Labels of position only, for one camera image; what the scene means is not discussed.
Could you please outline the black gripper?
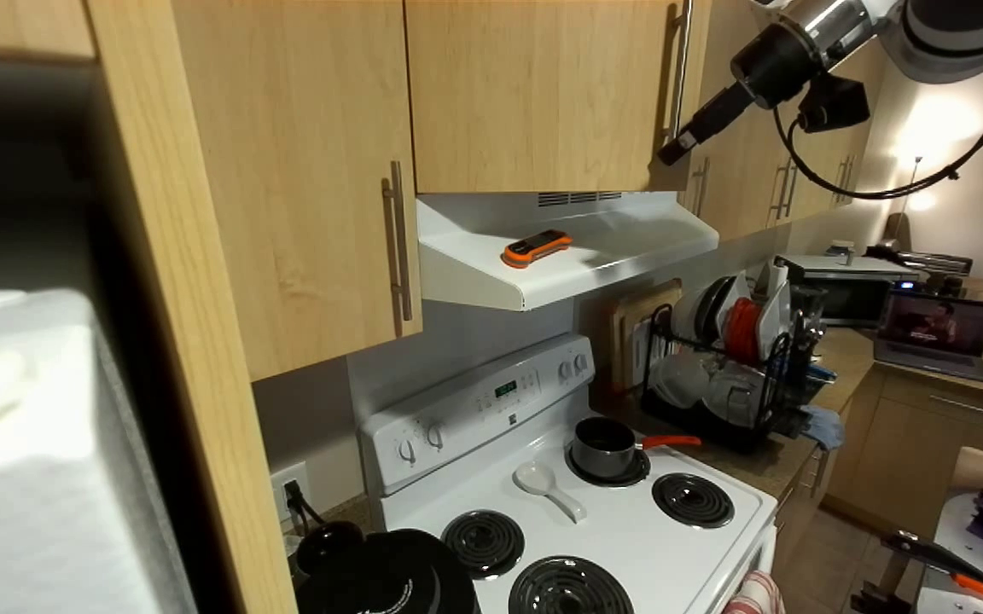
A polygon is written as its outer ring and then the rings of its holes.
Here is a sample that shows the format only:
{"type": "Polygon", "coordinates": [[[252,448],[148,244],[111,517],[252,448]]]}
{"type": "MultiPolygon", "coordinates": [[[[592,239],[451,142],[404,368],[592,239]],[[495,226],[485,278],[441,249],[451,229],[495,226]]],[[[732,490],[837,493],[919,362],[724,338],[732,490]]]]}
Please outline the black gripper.
{"type": "Polygon", "coordinates": [[[823,56],[800,28],[770,23],[732,56],[732,72],[738,85],[716,91],[685,126],[672,134],[668,142],[658,147],[658,159],[667,167],[681,164],[700,142],[726,129],[751,102],[765,108],[788,102],[806,81],[823,76],[823,56]]]}

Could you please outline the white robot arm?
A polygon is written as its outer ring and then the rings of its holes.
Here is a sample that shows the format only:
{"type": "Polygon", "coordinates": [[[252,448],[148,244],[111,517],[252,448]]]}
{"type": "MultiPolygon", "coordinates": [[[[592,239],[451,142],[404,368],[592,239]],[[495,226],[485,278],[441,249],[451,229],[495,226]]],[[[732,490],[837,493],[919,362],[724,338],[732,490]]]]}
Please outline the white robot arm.
{"type": "Polygon", "coordinates": [[[788,102],[870,38],[914,81],[963,81],[983,72],[983,0],[788,0],[732,56],[732,85],[663,142],[658,159],[681,164],[748,106],[788,102]]]}

